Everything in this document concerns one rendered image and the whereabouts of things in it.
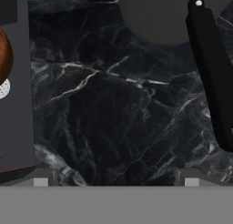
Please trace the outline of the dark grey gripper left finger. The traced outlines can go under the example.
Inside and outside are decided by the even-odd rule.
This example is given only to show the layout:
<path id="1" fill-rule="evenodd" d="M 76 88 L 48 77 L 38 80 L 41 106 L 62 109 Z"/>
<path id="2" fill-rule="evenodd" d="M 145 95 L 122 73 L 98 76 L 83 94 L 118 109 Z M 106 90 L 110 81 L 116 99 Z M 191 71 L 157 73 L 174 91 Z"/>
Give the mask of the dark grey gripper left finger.
<path id="1" fill-rule="evenodd" d="M 58 185 L 57 170 L 47 168 L 37 168 L 21 178 L 3 183 L 4 187 L 24 186 L 24 187 L 53 187 Z"/>

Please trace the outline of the white sink drain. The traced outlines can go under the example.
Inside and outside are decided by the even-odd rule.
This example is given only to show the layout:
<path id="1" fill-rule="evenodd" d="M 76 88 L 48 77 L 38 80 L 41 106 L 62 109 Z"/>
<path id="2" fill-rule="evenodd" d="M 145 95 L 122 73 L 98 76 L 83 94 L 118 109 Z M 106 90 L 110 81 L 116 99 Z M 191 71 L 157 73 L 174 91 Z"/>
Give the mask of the white sink drain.
<path id="1" fill-rule="evenodd" d="M 6 97 L 10 92 L 10 81 L 7 79 L 2 85 L 0 85 L 0 99 Z"/>

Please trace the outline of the brown round bowl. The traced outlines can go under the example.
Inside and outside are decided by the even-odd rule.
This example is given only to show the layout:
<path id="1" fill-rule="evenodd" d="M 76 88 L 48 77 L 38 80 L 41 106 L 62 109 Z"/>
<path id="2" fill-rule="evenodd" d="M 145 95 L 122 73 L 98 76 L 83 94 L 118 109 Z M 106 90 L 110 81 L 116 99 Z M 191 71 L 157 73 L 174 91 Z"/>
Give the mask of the brown round bowl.
<path id="1" fill-rule="evenodd" d="M 0 27 L 0 85 L 9 77 L 13 62 L 13 49 L 5 31 Z"/>

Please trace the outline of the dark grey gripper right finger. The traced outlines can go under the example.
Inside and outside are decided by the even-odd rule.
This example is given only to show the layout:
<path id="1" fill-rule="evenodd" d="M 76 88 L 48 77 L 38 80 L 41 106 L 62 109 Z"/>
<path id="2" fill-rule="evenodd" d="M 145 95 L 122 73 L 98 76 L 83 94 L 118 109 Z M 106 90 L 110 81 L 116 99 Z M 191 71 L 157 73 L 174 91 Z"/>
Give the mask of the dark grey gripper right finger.
<path id="1" fill-rule="evenodd" d="M 175 185 L 180 187 L 229 187 L 228 183 L 209 178 L 195 168 L 177 168 Z"/>

